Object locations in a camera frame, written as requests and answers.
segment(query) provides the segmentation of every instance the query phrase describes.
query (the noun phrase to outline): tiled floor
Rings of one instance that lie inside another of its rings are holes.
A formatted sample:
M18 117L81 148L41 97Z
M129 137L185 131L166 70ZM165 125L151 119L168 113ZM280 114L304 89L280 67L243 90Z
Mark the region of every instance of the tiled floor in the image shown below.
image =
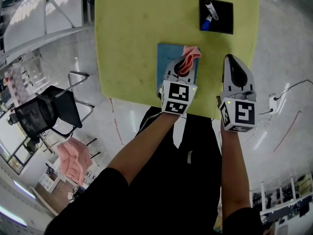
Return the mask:
M270 95L280 95L286 86L303 79L313 80L312 2L260 0L258 42L251 67L259 113L269 110ZM65 88L67 73L72 70L90 74L74 94L95 109L75 136L80 140L98 138L91 149L102 152L98 161L105 167L135 136L149 107L102 95L93 30L59 39L42 47L40 52L43 76L51 84ZM312 93L312 84L298 85L281 99L279 113L259 115L255 133L240 134L252 190L258 189L261 181L269 190L290 176L298 177L313 170ZM219 138L220 121L214 120L213 126ZM262 136L265 137L256 148Z

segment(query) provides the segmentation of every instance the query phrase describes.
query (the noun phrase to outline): marker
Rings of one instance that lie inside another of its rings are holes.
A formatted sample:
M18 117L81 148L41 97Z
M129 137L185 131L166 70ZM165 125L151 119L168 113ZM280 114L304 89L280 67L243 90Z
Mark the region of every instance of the marker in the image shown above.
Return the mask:
M217 13L216 13L216 11L215 11L212 2L206 3L205 6L206 6L207 9L209 10L209 12L210 12L211 15L213 16L213 18L214 18L215 20L218 20L218 19L219 19L219 16L217 15Z
M207 18L204 21L204 24L201 26L201 30L209 31L212 18L213 18L212 15L209 13L209 15L207 16Z

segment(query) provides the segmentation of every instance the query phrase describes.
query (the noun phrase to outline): black sleeve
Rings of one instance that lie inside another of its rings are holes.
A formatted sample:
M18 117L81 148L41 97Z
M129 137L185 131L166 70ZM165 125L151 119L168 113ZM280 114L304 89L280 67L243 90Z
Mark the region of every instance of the black sleeve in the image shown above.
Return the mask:
M235 211L223 222L223 234L262 235L260 213L252 208L242 208Z
M45 235L74 232L75 227L99 226L119 216L125 206L128 183L112 168L104 169L86 191L55 217Z

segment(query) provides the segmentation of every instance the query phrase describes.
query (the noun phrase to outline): yellow-green table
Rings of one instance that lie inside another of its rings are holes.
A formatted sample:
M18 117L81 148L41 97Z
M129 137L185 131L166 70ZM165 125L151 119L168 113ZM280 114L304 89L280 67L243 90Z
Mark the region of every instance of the yellow-green table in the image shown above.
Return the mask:
M199 30L199 0L96 0L95 32L104 95L161 106L156 97L157 44L198 46L197 94L188 113L219 118L226 54L251 65L257 38L259 0L234 4L234 34Z

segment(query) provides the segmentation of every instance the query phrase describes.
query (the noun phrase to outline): metal chair leg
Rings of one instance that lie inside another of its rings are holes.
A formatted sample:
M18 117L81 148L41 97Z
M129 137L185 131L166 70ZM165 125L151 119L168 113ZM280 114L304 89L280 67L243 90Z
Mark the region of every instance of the metal chair leg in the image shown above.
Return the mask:
M82 77L84 77L84 79L72 85L72 81L70 79L70 75L71 74L77 75L77 76L82 76ZM57 94L55 96L55 98L58 98L59 96L64 94L66 91L71 91L72 92L72 88L74 88L75 86L85 82L88 79L88 77L89 77L89 75L86 74L86 73L83 73L83 72L79 72L79 71L71 71L71 72L69 72L68 75L67 75L67 80L68 80L69 87L67 89L65 89L64 91L62 91L61 93ZM81 119L81 122L83 122L87 117L89 117L91 115L91 113L93 112L94 106L91 105L91 104L88 104L88 103L76 100L76 99L75 99L75 102L78 103L78 104L84 105L84 106L89 108L89 112L87 113L87 115L83 119ZM73 127L73 129L69 133L67 133L67 134L63 134L63 133L57 131L54 128L51 128L51 130L54 131L55 133L57 133L58 135L64 137L64 138L68 138L76 130L76 127Z

